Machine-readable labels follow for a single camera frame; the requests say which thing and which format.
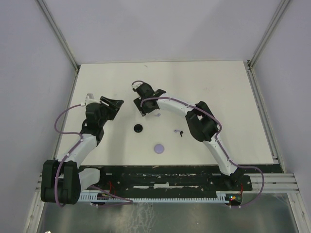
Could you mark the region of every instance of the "cable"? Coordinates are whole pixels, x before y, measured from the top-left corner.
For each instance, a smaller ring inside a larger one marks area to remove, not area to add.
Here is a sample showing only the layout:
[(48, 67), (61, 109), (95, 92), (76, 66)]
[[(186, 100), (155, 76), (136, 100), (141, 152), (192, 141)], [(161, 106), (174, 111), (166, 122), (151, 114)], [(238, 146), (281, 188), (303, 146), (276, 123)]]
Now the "cable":
[(113, 198), (117, 198), (117, 199), (120, 199), (120, 200), (125, 200), (125, 201), (127, 201), (127, 202), (120, 202), (120, 203), (115, 203), (115, 204), (110, 204), (110, 205), (101, 205), (100, 207), (111, 207), (111, 206), (117, 206), (117, 205), (131, 205), (131, 204), (134, 203), (133, 200), (130, 200), (130, 199), (127, 199), (127, 198), (118, 197), (118, 196), (116, 196), (116, 195), (114, 195), (114, 194), (112, 194), (112, 193), (108, 193), (108, 192), (106, 192), (105, 190), (102, 190), (102, 189), (99, 188), (99, 187), (96, 187), (96, 186), (91, 185), (89, 188), (95, 188), (95, 189), (97, 189), (97, 190), (99, 190), (99, 191), (101, 191), (101, 192), (107, 194), (108, 196), (111, 196), (111, 197), (113, 197)]
[(59, 177), (59, 173), (60, 173), (60, 170), (62, 168), (62, 165), (63, 163), (65, 162), (65, 160), (69, 157), (70, 153), (82, 142), (83, 140), (83, 136), (82, 134), (78, 133), (78, 132), (62, 132), (62, 131), (59, 131), (58, 128), (57, 128), (57, 122), (59, 120), (59, 118), (67, 111), (69, 111), (70, 109), (72, 108), (76, 108), (76, 107), (80, 107), (81, 105), (80, 104), (77, 104), (77, 105), (74, 105), (64, 111), (62, 111), (62, 113), (56, 118), (56, 121), (54, 123), (54, 129), (56, 132), (60, 133), (60, 134), (76, 134), (76, 135), (79, 135), (80, 136), (80, 140), (68, 151), (68, 153), (64, 156), (64, 158), (62, 159), (62, 161), (60, 162), (58, 168), (57, 168), (57, 172), (56, 172), (56, 176), (55, 176), (55, 182), (54, 182), (54, 195), (55, 195), (55, 202), (56, 204), (59, 206), (59, 207), (64, 207), (65, 204), (61, 204), (59, 202), (59, 199), (58, 199), (58, 177)]
[(144, 81), (141, 81), (141, 80), (136, 80), (136, 81), (134, 81), (134, 82), (132, 82), (132, 86), (135, 84), (135, 83), (145, 83)]
[(219, 122), (219, 120), (217, 120), (214, 116), (212, 116), (211, 114), (207, 113), (206, 111), (204, 111), (204, 110), (202, 110), (202, 109), (200, 109), (200, 108), (198, 108), (198, 107), (196, 107), (196, 106), (189, 105), (189, 104), (187, 104), (187, 103), (185, 103), (185, 102), (183, 102), (183, 101), (181, 101), (181, 100), (178, 100), (178, 99), (175, 99), (175, 98), (170, 98), (170, 97), (151, 97), (151, 98), (146, 98), (146, 99), (144, 99), (144, 100), (141, 101), (140, 106), (142, 107), (142, 104), (143, 104), (145, 101), (148, 101), (148, 100), (173, 100), (173, 101), (175, 101), (175, 102), (178, 102), (178, 103), (183, 104), (183, 105), (185, 105), (185, 106), (187, 106), (187, 107), (190, 107), (190, 108), (193, 108), (193, 109), (195, 109), (195, 110), (198, 110), (198, 111), (200, 111), (201, 113), (205, 114), (206, 116), (208, 116), (209, 118), (211, 118), (212, 120), (214, 120), (214, 121), (219, 125), (219, 130), (218, 130), (218, 132), (217, 132), (216, 135), (215, 135), (215, 139), (216, 139), (218, 145), (220, 146), (220, 148), (222, 149), (222, 151), (224, 152), (224, 154), (225, 154), (226, 158), (228, 159), (228, 161), (229, 161), (232, 165), (234, 165), (234, 166), (236, 166), (236, 167), (239, 167), (239, 168), (242, 168), (242, 169), (255, 169), (255, 170), (257, 170), (257, 171), (261, 174), (261, 176), (262, 176), (262, 186), (261, 186), (261, 189), (260, 189), (259, 193), (257, 194), (257, 196), (256, 196), (254, 199), (252, 199), (250, 202), (248, 202), (248, 203), (242, 204), (242, 205), (240, 205), (240, 206), (230, 206), (230, 208), (241, 208), (241, 207), (246, 207), (246, 206), (252, 204), (253, 202), (255, 202), (255, 201), (261, 196), (262, 191), (263, 191), (263, 188), (264, 188), (264, 175), (263, 175), (262, 170), (259, 169), (259, 168), (256, 167), (256, 166), (242, 166), (242, 165), (238, 165), (238, 164), (234, 163), (234, 162), (230, 159), (230, 157), (229, 157), (227, 151), (224, 149), (224, 147), (222, 146), (221, 142), (218, 140), (218, 135), (219, 135), (219, 133), (221, 132), (221, 130), (223, 129), (223, 126), (221, 125), (221, 123)]

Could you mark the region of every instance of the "gray wall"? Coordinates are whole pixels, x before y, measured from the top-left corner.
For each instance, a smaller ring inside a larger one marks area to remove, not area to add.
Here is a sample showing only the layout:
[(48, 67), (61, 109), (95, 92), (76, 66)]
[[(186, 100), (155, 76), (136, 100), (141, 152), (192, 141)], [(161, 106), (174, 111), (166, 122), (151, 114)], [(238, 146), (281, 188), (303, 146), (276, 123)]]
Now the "gray wall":
[(250, 59), (280, 0), (46, 2), (82, 64)]
[(255, 67), (285, 160), (311, 214), (311, 1), (292, 1)]
[(23, 231), (74, 69), (34, 0), (0, 3), (0, 231)]

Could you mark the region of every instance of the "white table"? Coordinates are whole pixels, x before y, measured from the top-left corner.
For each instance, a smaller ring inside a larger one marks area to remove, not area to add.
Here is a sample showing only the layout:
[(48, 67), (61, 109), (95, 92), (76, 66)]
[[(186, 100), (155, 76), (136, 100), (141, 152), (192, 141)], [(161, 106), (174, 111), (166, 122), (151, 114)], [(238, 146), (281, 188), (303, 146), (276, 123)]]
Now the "white table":
[[(124, 100), (114, 121), (104, 126), (104, 137), (83, 165), (214, 165), (208, 149), (196, 141), (182, 117), (154, 111), (142, 117), (133, 103), (137, 94), (131, 83), (143, 80), (154, 90), (174, 97), (206, 102), (224, 129), (222, 139), (231, 157), (240, 164), (272, 164), (273, 159), (242, 61), (152, 62), (84, 64), (81, 66), (71, 105), (82, 102), (87, 93)], [(80, 131), (85, 107), (72, 109), (65, 131)], [(136, 133), (133, 127), (143, 126)], [(183, 130), (183, 137), (174, 130)], [(62, 136), (58, 158), (66, 153), (75, 135)], [(165, 150), (154, 152), (160, 143)]]

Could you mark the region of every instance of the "purple cable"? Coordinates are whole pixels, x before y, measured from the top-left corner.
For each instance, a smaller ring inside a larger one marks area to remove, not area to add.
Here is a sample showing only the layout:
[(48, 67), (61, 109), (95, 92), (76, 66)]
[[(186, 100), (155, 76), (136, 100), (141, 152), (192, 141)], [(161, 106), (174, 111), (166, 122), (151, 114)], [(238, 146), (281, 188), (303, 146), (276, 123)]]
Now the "purple cable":
[(251, 200), (250, 202), (248, 202), (248, 203), (246, 203), (246, 204), (242, 204), (242, 205), (240, 205), (240, 206), (231, 206), (231, 207), (232, 207), (232, 208), (241, 208), (241, 207), (248, 206), (248, 205), (252, 204), (253, 202), (255, 202), (255, 201), (261, 196), (262, 191), (263, 191), (263, 188), (264, 188), (264, 175), (263, 175), (262, 170), (259, 169), (259, 168), (256, 167), (256, 166), (242, 166), (242, 165), (238, 165), (238, 164), (234, 163), (234, 162), (230, 159), (230, 157), (229, 157), (227, 151), (224, 149), (224, 147), (222, 146), (221, 142), (218, 141), (218, 135), (219, 135), (219, 133), (221, 132), (221, 130), (223, 129), (223, 126), (221, 125), (221, 123), (219, 122), (219, 120), (217, 120), (214, 116), (212, 116), (211, 114), (207, 113), (206, 111), (204, 111), (204, 110), (202, 110), (202, 109), (200, 109), (200, 108), (198, 108), (198, 107), (196, 107), (196, 106), (189, 105), (189, 104), (187, 104), (187, 103), (185, 103), (185, 102), (183, 102), (183, 101), (181, 101), (181, 100), (177, 100), (177, 99), (175, 99), (175, 98), (169, 98), (169, 97), (152, 97), (152, 98), (146, 98), (146, 99), (144, 99), (144, 100), (141, 101), (140, 106), (142, 107), (142, 104), (143, 104), (145, 101), (147, 101), (147, 100), (173, 100), (173, 101), (178, 102), (178, 103), (180, 103), (180, 104), (183, 104), (183, 105), (185, 105), (185, 106), (187, 106), (187, 107), (196, 109), (196, 110), (200, 111), (201, 113), (207, 115), (207, 116), (208, 116), (209, 118), (211, 118), (212, 120), (214, 120), (214, 121), (219, 125), (219, 130), (218, 130), (218, 132), (217, 132), (216, 135), (215, 135), (215, 139), (216, 139), (218, 145), (220, 146), (220, 148), (222, 149), (222, 151), (224, 152), (224, 154), (225, 154), (226, 158), (228, 159), (228, 161), (229, 161), (232, 165), (234, 165), (234, 166), (236, 166), (236, 167), (239, 167), (239, 168), (242, 168), (242, 169), (255, 169), (255, 170), (259, 171), (259, 173), (260, 173), (261, 176), (262, 176), (262, 186), (261, 186), (261, 189), (260, 189), (259, 193), (257, 194), (257, 196), (256, 196), (253, 200)]
[(144, 81), (136, 80), (136, 81), (132, 82), (132, 86), (133, 86), (135, 83), (144, 83)]
[(120, 203), (115, 203), (115, 204), (110, 204), (110, 205), (101, 205), (100, 207), (110, 207), (110, 206), (116, 206), (116, 205), (131, 205), (131, 204), (133, 204), (133, 201), (132, 201), (132, 200), (129, 200), (129, 199), (127, 199), (127, 198), (118, 197), (118, 196), (116, 196), (116, 195), (113, 195), (112, 193), (108, 193), (108, 192), (106, 192), (105, 190), (102, 190), (102, 189), (99, 188), (99, 187), (95, 187), (95, 186), (91, 185), (89, 188), (95, 188), (95, 189), (97, 189), (97, 190), (99, 190), (99, 191), (101, 191), (101, 192), (103, 192), (103, 193), (105, 193), (105, 194), (107, 194), (107, 195), (109, 195), (109, 196), (111, 196), (111, 197), (113, 197), (113, 198), (117, 198), (117, 199), (120, 199), (120, 200), (125, 200), (125, 201), (127, 201), (127, 202), (120, 202)]
[(55, 202), (56, 204), (59, 206), (59, 207), (64, 207), (65, 204), (61, 205), (61, 203), (59, 202), (59, 199), (58, 199), (58, 177), (59, 177), (59, 173), (60, 173), (60, 170), (62, 168), (62, 165), (64, 163), (64, 161), (69, 157), (70, 153), (81, 143), (81, 140), (83, 139), (83, 136), (82, 134), (78, 133), (78, 132), (62, 132), (62, 131), (59, 131), (57, 129), (57, 122), (59, 120), (59, 118), (67, 111), (69, 111), (70, 109), (72, 108), (75, 108), (75, 107), (80, 107), (81, 105), (80, 104), (77, 104), (77, 105), (74, 105), (66, 110), (64, 110), (57, 118), (56, 118), (56, 121), (54, 123), (54, 129), (56, 132), (60, 133), (60, 134), (76, 134), (76, 135), (79, 135), (80, 136), (80, 140), (68, 151), (68, 153), (64, 156), (64, 158), (62, 159), (62, 161), (60, 162), (58, 168), (57, 168), (57, 172), (56, 172), (56, 176), (55, 176), (55, 183), (54, 183), (54, 195), (55, 195)]

